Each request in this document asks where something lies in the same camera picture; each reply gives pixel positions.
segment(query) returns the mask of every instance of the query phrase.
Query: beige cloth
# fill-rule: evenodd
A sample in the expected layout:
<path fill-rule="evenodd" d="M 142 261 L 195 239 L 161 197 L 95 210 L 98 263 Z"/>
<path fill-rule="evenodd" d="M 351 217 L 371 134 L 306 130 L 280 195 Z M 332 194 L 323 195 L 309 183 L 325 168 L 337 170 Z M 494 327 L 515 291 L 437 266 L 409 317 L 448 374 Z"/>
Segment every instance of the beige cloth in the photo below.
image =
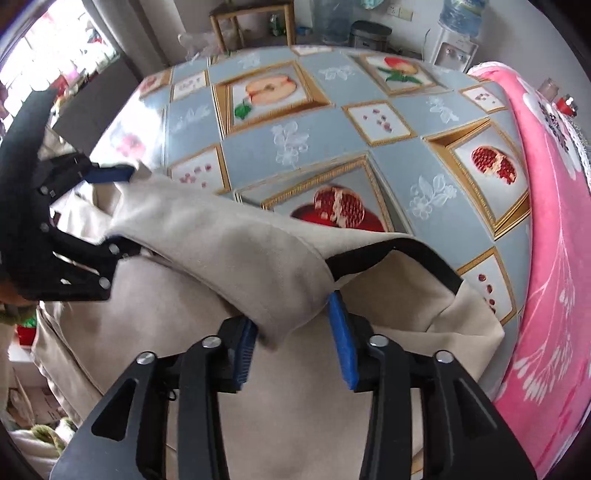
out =
<path fill-rule="evenodd" d="M 105 228 L 136 239 L 175 265 L 130 258 L 118 265 L 109 301 L 42 305 L 34 354 L 68 414 L 85 418 L 139 352 L 182 352 L 242 311 L 259 326 L 261 341 L 243 391 L 220 396 L 231 478 L 358 478 L 371 395 L 350 392 L 342 380 L 324 310 L 335 289 L 324 259 L 402 235 L 312 225 L 205 196 L 166 177 L 138 177 L 118 185 L 112 218 L 72 197 L 60 220 L 62 229 L 95 241 Z M 112 211 L 105 207 L 108 195 L 94 200 Z M 448 349 L 475 378 L 503 337 L 466 283 L 454 296 L 400 252 L 340 283 L 349 310 L 365 315 L 376 331 L 409 351 Z M 422 447 L 417 395 L 413 408 L 416 453 Z M 174 459 L 173 450 L 167 453 Z M 168 478 L 175 478 L 173 470 Z"/>

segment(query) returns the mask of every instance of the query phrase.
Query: black fabric edge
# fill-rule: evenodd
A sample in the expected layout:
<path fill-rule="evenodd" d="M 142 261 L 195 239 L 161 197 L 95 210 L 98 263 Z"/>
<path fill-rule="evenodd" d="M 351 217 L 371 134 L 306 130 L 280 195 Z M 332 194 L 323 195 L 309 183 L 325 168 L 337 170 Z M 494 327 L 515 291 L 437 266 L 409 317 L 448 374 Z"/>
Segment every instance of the black fabric edge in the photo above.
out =
<path fill-rule="evenodd" d="M 397 250 L 420 263 L 454 295 L 460 290 L 462 278 L 424 243 L 414 238 L 392 238 L 365 247 L 334 255 L 326 260 L 335 281 L 363 272 L 380 263 L 391 251 Z"/>

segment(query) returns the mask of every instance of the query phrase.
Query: curtain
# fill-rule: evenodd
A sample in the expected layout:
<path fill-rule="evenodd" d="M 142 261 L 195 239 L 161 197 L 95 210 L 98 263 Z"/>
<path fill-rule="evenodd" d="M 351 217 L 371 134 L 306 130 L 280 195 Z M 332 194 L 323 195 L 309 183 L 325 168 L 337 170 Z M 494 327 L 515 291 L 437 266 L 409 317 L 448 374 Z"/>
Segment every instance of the curtain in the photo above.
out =
<path fill-rule="evenodd" d="M 139 0 L 82 0 L 97 30 L 125 53 L 139 79 L 170 66 Z"/>

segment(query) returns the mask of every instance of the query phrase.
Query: pomegranate seed print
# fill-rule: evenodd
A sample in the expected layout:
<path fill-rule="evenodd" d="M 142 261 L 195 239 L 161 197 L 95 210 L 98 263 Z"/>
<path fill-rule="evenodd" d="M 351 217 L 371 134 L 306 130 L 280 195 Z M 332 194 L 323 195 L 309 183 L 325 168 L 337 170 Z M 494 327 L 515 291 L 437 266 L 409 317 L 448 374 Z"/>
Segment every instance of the pomegranate seed print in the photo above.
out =
<path fill-rule="evenodd" d="M 509 157 L 494 147 L 478 147 L 472 152 L 472 161 L 484 175 L 495 176 L 507 185 L 515 183 L 517 171 Z"/>
<path fill-rule="evenodd" d="M 356 228 L 365 217 L 365 207 L 359 195 L 340 187 L 319 189 L 314 195 L 314 209 L 320 218 L 328 219 L 341 228 Z"/>

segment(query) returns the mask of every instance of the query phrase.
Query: table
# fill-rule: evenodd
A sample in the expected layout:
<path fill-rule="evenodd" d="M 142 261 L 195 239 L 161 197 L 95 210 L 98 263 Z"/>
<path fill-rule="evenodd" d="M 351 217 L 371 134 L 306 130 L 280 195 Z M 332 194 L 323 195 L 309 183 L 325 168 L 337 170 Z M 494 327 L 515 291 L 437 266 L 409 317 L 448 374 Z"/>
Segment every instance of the table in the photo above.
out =
<path fill-rule="evenodd" d="M 223 3 L 209 12 L 209 19 L 212 23 L 213 31 L 216 34 L 217 42 L 221 51 L 227 51 L 223 39 L 222 30 L 219 21 L 229 18 L 232 21 L 236 37 L 240 39 L 242 48 L 244 38 L 238 26 L 238 16 L 245 14 L 263 13 L 263 12 L 283 12 L 285 15 L 285 30 L 287 34 L 287 45 L 292 46 L 296 43 L 296 21 L 294 13 L 294 0 L 255 0 L 248 5 L 232 5 Z"/>
<path fill-rule="evenodd" d="M 196 189 L 335 228 L 314 205 L 338 190 L 363 213 L 341 225 L 415 235 L 487 299 L 506 332 L 480 380 L 495 395 L 531 258 L 524 150 L 495 82 L 326 46 L 196 59 L 145 79 L 91 159 L 141 160 Z"/>

